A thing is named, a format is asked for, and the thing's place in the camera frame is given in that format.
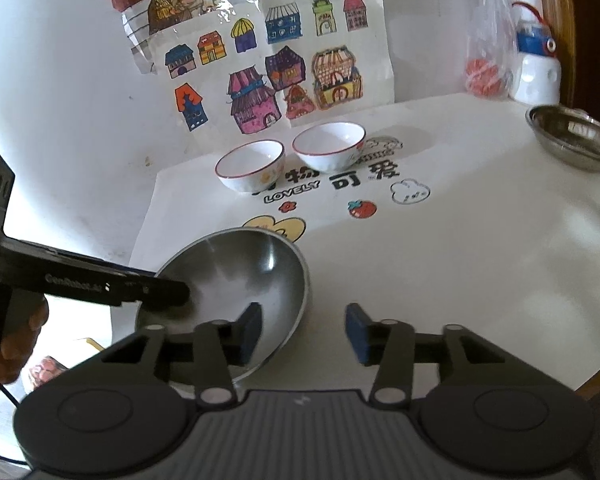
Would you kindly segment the person's left hand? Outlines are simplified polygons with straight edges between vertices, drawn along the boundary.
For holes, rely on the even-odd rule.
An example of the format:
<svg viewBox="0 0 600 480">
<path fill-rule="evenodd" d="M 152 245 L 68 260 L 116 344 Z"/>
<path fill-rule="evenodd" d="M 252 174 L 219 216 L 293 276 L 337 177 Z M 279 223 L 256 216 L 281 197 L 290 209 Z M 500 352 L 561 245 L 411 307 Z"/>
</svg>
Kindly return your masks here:
<svg viewBox="0 0 600 480">
<path fill-rule="evenodd" d="M 27 322 L 1 339 L 0 384 L 2 385 L 12 384 L 19 377 L 24 364 L 32 356 L 38 336 L 50 315 L 46 298 L 41 295 L 34 295 L 33 298 L 38 302 Z"/>
</svg>

